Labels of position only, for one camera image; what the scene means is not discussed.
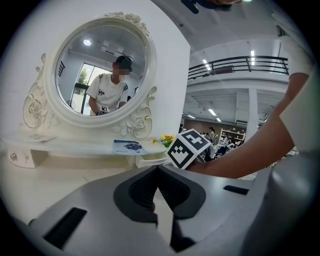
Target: railing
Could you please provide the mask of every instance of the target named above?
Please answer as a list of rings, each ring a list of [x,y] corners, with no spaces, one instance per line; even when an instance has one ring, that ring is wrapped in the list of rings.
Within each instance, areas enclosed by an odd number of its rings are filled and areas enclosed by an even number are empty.
[[[240,56],[223,58],[189,68],[188,80],[240,71],[274,72],[288,76],[289,69],[287,65],[287,58],[273,56]]]

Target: hand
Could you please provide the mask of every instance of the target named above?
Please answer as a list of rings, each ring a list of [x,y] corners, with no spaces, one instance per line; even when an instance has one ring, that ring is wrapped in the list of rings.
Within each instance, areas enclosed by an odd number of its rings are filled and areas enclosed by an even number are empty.
[[[201,173],[199,170],[203,170],[206,166],[205,162],[200,162],[197,158],[190,163],[190,165],[186,168],[187,171]]]

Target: drawer knob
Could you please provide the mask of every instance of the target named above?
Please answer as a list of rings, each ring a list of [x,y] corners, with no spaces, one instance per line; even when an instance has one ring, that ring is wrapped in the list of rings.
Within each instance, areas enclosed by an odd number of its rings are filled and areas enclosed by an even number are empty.
[[[10,154],[10,158],[11,158],[12,161],[16,161],[16,160],[18,159],[16,153],[11,153],[11,154]]]

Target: ornate white mirror frame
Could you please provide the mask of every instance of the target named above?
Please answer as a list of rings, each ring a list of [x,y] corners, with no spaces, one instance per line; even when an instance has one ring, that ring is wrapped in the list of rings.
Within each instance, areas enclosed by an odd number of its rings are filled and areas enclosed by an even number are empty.
[[[67,43],[82,30],[97,24],[100,26],[117,25],[134,33],[146,47],[147,65],[139,92],[130,101],[109,114],[88,116],[73,111],[63,102],[56,86],[56,72],[61,52]],[[122,135],[132,133],[137,138],[148,136],[152,128],[149,101],[154,99],[152,94],[157,90],[156,87],[152,87],[156,76],[157,52],[146,24],[141,22],[141,18],[122,12],[106,14],[104,17],[97,17],[81,24],[58,45],[59,47],[48,55],[44,53],[41,56],[43,67],[36,68],[38,78],[32,85],[23,106],[25,124],[33,130],[40,127],[49,129],[51,126],[59,125],[63,120],[81,128],[101,128],[113,125],[111,129],[121,132]]]

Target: gray plastic surface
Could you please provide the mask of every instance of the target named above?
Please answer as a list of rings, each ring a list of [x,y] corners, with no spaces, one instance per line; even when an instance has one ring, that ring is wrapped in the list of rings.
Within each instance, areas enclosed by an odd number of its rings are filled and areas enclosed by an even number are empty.
[[[206,200],[195,217],[178,220],[183,236],[197,242],[178,254],[257,255],[259,250],[273,246],[312,202],[315,184],[319,181],[319,174],[315,174],[319,167],[317,161],[312,154],[292,156],[279,162],[272,175],[271,168],[260,171],[254,181],[212,177],[167,166],[172,172],[198,183],[206,192]],[[176,255],[155,224],[130,220],[113,201],[118,184],[146,169],[127,171],[80,187],[50,207],[31,227],[43,236],[72,207],[78,207],[87,210],[87,214],[63,248],[67,253],[77,256]],[[249,189],[249,192],[236,194],[224,190],[226,185]],[[267,185],[268,194],[264,197]],[[275,216],[288,220],[280,225],[273,222]],[[279,236],[268,241],[266,238],[272,230]]]

